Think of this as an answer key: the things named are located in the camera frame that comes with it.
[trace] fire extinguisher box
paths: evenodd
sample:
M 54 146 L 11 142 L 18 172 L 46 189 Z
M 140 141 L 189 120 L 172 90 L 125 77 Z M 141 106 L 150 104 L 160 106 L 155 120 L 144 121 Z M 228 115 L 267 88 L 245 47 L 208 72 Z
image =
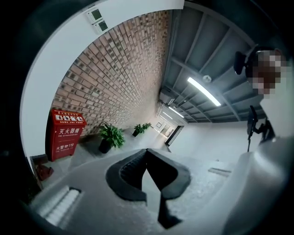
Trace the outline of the fire extinguisher box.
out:
M 74 154 L 87 122 L 81 114 L 75 112 L 52 109 L 51 114 L 50 159 L 55 161 Z

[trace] black plant pot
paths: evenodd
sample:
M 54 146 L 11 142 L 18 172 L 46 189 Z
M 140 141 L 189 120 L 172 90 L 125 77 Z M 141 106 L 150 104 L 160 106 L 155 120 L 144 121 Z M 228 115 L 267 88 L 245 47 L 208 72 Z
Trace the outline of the black plant pot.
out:
M 134 131 L 134 133 L 133 133 L 133 136 L 137 136 L 139 134 L 139 132 L 137 132 L 137 131 Z
M 101 153 L 107 153 L 110 149 L 111 149 L 110 143 L 106 141 L 105 139 L 103 139 L 99 146 L 99 151 Z

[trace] green screen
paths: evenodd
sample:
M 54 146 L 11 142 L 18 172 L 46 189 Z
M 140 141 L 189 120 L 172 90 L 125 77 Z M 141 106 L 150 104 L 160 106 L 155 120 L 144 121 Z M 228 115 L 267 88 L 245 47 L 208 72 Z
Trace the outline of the green screen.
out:
M 93 17 L 95 18 L 95 20 L 98 20 L 98 19 L 100 19 L 102 17 L 101 14 L 100 14 L 100 11 L 98 9 L 92 11 L 91 13 L 92 13 Z
M 101 28 L 102 31 L 104 31 L 104 30 L 107 29 L 107 25 L 106 25 L 105 21 L 100 22 L 99 23 L 99 26 L 100 26 L 100 28 Z

